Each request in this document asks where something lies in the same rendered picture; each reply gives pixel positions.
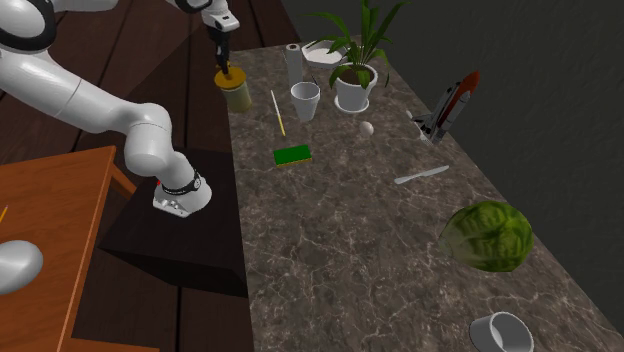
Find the grey rounded object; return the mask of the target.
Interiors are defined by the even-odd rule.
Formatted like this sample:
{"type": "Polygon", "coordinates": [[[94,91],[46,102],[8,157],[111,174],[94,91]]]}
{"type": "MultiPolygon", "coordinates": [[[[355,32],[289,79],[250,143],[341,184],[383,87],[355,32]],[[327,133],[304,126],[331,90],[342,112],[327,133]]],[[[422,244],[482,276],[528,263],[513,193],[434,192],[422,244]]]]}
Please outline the grey rounded object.
{"type": "Polygon", "coordinates": [[[0,295],[24,288],[40,273],[41,250],[31,242],[12,240],[0,244],[0,295]]]}

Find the yellow and white pencil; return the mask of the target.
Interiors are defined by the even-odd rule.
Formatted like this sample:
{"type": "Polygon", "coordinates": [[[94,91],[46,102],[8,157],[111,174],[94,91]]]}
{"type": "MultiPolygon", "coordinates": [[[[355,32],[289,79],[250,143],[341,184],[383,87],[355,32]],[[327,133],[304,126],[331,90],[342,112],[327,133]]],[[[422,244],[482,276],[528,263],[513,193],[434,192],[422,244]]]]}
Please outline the yellow and white pencil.
{"type": "Polygon", "coordinates": [[[279,123],[279,126],[280,126],[281,134],[282,134],[282,136],[285,137],[286,136],[286,132],[285,132],[283,120],[282,120],[282,117],[281,117],[281,114],[280,114],[280,110],[279,110],[279,106],[277,104],[277,100],[276,100],[276,97],[275,97],[275,94],[274,94],[273,90],[270,90],[270,94],[271,94],[273,106],[274,106],[274,109],[275,109],[275,112],[276,112],[276,116],[277,116],[277,119],[278,119],[278,123],[279,123]]]}

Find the orange wooden table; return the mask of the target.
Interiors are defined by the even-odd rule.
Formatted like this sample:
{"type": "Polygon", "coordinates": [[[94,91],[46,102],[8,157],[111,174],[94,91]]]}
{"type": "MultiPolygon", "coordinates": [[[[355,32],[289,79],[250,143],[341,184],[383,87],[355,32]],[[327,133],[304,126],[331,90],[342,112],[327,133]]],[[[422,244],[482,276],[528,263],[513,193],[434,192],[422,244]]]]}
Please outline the orange wooden table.
{"type": "Polygon", "coordinates": [[[38,276],[0,295],[0,352],[159,352],[84,340],[72,331],[107,192],[135,186],[107,146],[0,166],[0,243],[25,240],[42,252],[38,276]]]}

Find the grey cylindrical cup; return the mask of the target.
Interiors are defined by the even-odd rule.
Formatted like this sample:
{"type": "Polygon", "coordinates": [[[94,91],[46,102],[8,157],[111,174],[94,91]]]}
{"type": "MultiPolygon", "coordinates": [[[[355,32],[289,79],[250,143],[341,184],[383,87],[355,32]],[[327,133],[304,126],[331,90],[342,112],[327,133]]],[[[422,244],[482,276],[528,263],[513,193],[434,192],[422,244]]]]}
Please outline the grey cylindrical cup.
{"type": "Polygon", "coordinates": [[[474,320],[469,335],[479,352],[534,352],[530,330],[509,312],[496,312],[474,320]]]}

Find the green plant in white pot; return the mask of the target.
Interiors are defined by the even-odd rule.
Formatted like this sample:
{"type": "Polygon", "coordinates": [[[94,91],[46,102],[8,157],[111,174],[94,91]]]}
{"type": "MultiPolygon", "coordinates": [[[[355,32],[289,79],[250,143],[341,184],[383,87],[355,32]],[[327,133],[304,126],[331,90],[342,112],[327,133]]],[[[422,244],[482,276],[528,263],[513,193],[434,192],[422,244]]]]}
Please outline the green plant in white pot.
{"type": "Polygon", "coordinates": [[[366,109],[369,103],[371,90],[377,85],[379,80],[378,72],[369,65],[375,58],[381,58],[386,65],[386,78],[384,85],[389,83],[389,61],[385,51],[378,47],[381,41],[391,43],[385,33],[394,20],[398,11],[409,1],[401,1],[395,4],[380,25],[377,25],[379,8],[370,7],[369,0],[360,0],[361,5],[361,30],[360,40],[356,41],[345,25],[343,19],[338,15],[328,12],[309,13],[310,17],[320,17],[330,20],[335,24],[341,34],[328,35],[306,45],[306,47],[317,43],[328,41],[331,46],[327,53],[341,53],[339,65],[336,66],[329,78],[329,87],[336,89],[338,106],[344,111],[358,113],[366,109]]]}

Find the white cup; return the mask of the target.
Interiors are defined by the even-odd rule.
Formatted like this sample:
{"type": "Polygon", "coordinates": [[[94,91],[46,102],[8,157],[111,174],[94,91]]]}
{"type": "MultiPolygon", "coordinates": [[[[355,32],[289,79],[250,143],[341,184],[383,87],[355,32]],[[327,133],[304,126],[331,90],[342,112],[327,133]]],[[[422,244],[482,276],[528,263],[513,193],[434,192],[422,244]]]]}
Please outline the white cup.
{"type": "Polygon", "coordinates": [[[302,122],[314,118],[320,100],[320,88],[313,82],[299,82],[291,87],[291,101],[302,122]]]}

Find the space shuttle model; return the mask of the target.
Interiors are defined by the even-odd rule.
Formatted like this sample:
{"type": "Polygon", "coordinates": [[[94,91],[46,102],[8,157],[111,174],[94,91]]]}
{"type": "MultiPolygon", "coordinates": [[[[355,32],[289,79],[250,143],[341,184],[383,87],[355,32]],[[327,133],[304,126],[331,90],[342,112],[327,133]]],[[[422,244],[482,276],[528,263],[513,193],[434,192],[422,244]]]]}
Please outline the space shuttle model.
{"type": "Polygon", "coordinates": [[[456,82],[443,93],[432,113],[414,117],[406,111],[410,121],[418,128],[423,143],[435,145],[441,142],[471,99],[479,80],[480,73],[474,71],[461,82],[456,82]]]}

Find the green cabbage head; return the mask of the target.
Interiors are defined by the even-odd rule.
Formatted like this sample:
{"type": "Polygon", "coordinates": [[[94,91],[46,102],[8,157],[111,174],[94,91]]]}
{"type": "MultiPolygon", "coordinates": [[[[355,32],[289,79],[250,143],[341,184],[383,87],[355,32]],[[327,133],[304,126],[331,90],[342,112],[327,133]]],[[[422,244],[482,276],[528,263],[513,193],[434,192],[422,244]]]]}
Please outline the green cabbage head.
{"type": "Polygon", "coordinates": [[[438,245],[448,256],[486,272],[511,272],[534,245],[527,218],[507,203],[483,201],[458,210],[441,232],[438,245]]]}

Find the white octagonal dish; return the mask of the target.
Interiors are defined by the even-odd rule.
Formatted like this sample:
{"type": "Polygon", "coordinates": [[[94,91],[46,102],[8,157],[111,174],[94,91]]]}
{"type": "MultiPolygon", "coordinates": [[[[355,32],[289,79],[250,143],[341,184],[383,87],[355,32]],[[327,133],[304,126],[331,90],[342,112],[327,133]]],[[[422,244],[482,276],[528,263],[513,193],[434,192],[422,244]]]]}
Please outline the white octagonal dish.
{"type": "Polygon", "coordinates": [[[333,42],[320,41],[316,44],[308,43],[301,48],[302,54],[310,67],[333,69],[347,61],[346,49],[340,48],[329,52],[333,42]]]}

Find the white paper towel roll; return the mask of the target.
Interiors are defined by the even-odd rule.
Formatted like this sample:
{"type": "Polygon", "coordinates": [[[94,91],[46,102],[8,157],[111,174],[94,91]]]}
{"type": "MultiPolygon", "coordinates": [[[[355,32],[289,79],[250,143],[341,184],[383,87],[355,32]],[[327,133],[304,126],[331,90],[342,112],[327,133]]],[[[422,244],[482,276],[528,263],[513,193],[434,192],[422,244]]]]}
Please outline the white paper towel roll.
{"type": "Polygon", "coordinates": [[[299,44],[288,44],[284,49],[285,60],[287,63],[289,87],[303,80],[303,56],[299,44]]]}

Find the jar with yellow lid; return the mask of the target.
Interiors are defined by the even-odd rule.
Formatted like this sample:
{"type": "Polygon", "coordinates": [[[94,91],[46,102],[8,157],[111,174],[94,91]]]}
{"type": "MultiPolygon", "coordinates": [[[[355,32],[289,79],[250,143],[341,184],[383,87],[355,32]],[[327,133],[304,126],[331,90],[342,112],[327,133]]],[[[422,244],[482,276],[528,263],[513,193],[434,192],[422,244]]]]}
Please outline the jar with yellow lid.
{"type": "Polygon", "coordinates": [[[242,113],[252,106],[246,73],[240,67],[230,67],[225,74],[219,70],[214,77],[215,84],[221,89],[230,112],[242,113]]]}

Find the green and yellow sponge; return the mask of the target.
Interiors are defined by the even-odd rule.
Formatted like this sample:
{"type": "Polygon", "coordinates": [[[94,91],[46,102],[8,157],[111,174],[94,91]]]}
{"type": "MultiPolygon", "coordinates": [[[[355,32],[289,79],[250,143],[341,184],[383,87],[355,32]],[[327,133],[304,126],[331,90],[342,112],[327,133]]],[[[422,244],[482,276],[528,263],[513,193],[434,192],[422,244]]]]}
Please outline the green and yellow sponge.
{"type": "Polygon", "coordinates": [[[310,149],[306,144],[274,150],[273,156],[277,167],[283,167],[312,160],[310,149]]]}

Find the dark robot stand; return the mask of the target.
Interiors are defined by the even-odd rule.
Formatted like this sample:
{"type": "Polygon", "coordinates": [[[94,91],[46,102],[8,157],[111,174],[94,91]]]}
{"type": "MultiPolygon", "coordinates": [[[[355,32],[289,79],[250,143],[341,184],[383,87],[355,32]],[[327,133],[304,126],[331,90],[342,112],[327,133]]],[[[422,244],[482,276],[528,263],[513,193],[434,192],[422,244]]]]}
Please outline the dark robot stand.
{"type": "Polygon", "coordinates": [[[205,208],[186,218],[152,205],[157,181],[144,180],[99,248],[176,286],[248,296],[230,153],[181,150],[212,189],[205,208]]]}

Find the white knife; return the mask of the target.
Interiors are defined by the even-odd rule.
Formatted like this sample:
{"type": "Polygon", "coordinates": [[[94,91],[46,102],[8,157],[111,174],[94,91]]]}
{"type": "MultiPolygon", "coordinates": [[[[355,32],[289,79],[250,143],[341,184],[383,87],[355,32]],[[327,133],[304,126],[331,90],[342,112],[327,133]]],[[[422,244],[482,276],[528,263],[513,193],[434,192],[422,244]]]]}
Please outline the white knife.
{"type": "Polygon", "coordinates": [[[442,173],[442,172],[444,172],[444,171],[446,171],[448,169],[449,169],[449,165],[444,165],[444,166],[437,167],[437,168],[434,168],[434,169],[430,169],[430,170],[427,170],[427,171],[419,172],[417,174],[396,178],[396,179],[394,179],[394,183],[395,184],[403,184],[403,183],[408,182],[408,181],[410,181],[412,179],[419,178],[419,177],[433,176],[433,175],[442,173]]]}

